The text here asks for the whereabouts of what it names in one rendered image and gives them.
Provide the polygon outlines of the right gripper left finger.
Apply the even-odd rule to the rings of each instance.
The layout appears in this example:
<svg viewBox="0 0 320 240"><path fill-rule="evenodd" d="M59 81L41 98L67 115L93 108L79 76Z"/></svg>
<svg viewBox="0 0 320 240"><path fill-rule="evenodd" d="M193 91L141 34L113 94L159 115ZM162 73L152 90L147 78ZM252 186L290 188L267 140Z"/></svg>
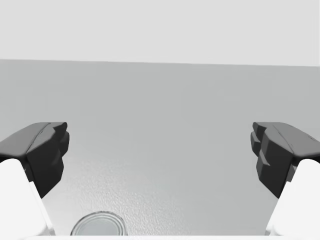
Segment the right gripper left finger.
<svg viewBox="0 0 320 240"><path fill-rule="evenodd" d="M54 236L43 197L61 180L66 122L36 122L0 141L0 236Z"/></svg>

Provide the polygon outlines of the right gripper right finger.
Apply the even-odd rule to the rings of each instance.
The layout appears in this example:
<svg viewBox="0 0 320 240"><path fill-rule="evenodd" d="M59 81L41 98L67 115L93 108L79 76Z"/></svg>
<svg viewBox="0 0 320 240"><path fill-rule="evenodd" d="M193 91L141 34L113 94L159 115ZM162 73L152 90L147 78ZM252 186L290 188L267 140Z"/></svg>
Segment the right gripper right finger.
<svg viewBox="0 0 320 240"><path fill-rule="evenodd" d="M278 199L267 236L320 236L320 140L283 122L254 122L259 181Z"/></svg>

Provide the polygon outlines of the round can with silver lid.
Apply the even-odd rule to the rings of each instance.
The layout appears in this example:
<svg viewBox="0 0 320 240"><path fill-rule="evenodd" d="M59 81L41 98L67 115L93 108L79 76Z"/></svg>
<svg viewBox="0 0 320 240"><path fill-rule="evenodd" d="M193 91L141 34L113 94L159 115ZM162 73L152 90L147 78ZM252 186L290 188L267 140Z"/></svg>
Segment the round can with silver lid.
<svg viewBox="0 0 320 240"><path fill-rule="evenodd" d="M111 211L95 211L83 216L73 226L71 236L127 236L124 219Z"/></svg>

